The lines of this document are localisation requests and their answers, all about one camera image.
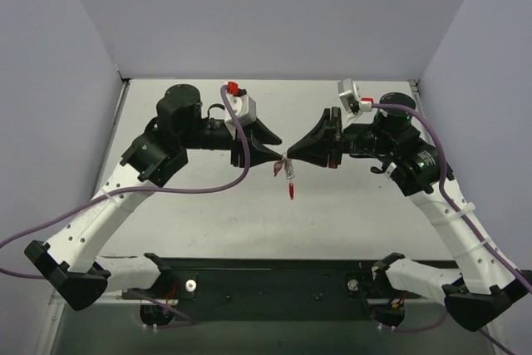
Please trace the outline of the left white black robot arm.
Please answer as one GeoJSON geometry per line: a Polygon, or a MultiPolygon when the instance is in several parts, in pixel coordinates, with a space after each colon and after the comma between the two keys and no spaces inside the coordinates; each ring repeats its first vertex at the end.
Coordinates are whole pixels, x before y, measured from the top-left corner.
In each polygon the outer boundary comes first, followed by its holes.
{"type": "Polygon", "coordinates": [[[104,293],[144,290],[160,298],[177,278],[155,254],[105,256],[111,236],[145,200],[166,193],[168,181],[189,159],[189,150],[227,150],[230,163],[244,172],[281,160],[273,151],[282,140],[258,118],[256,103],[235,82],[220,90],[225,115],[202,111],[200,91],[190,84],[166,90],[156,115],[121,157],[110,177],[87,206],[67,215],[68,224],[45,241],[33,240],[24,254],[76,311],[91,306],[104,293]]]}

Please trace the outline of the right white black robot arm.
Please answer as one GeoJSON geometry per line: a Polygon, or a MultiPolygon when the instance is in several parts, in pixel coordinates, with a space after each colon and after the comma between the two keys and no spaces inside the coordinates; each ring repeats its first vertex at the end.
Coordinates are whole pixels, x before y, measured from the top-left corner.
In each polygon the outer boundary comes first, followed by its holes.
{"type": "Polygon", "coordinates": [[[428,219],[456,262],[439,269],[389,254],[372,266],[374,287],[391,299],[412,293],[445,307],[464,329],[476,332],[531,291],[531,272],[512,264],[493,243],[466,201],[438,139],[427,143],[413,126],[422,117],[409,96],[392,92],[379,102],[342,98],[353,116],[373,112],[369,124],[342,123],[339,108],[325,110],[288,158],[335,169],[342,157],[381,162],[371,172],[386,175],[428,219]]]}

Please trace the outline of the red tagged key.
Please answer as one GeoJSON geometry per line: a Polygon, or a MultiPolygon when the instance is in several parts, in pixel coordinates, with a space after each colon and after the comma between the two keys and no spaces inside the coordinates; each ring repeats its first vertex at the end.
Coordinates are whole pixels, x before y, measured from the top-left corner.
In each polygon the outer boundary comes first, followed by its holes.
{"type": "Polygon", "coordinates": [[[278,160],[273,164],[273,176],[277,176],[279,172],[283,169],[284,162],[282,160],[278,160]]]}

